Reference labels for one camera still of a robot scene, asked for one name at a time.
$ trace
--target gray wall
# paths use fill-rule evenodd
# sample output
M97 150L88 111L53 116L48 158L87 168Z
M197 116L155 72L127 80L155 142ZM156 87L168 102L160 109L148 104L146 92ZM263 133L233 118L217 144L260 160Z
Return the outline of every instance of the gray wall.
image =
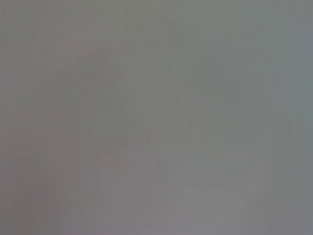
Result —
M312 234L312 7L1 2L0 234Z

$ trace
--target blurry gray surface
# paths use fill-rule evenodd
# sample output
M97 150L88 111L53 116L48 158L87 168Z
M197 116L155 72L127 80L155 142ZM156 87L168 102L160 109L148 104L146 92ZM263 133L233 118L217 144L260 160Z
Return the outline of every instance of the blurry gray surface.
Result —
M0 233L311 234L313 4L91 2L0 3Z

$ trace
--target gray surface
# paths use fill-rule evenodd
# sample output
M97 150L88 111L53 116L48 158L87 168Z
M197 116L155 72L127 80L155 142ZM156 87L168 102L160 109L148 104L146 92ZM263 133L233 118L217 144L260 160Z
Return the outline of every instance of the gray surface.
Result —
M312 234L312 7L1 2L0 234Z

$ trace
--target gray background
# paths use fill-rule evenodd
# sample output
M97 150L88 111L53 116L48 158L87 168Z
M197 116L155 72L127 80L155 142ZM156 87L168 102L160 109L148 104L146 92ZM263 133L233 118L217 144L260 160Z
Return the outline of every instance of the gray background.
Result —
M0 3L1 235L310 235L313 3Z

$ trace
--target light gray area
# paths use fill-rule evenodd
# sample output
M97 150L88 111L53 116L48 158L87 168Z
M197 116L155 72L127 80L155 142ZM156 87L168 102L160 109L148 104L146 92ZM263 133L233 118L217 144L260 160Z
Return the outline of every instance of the light gray area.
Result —
M313 3L0 3L0 234L310 235Z

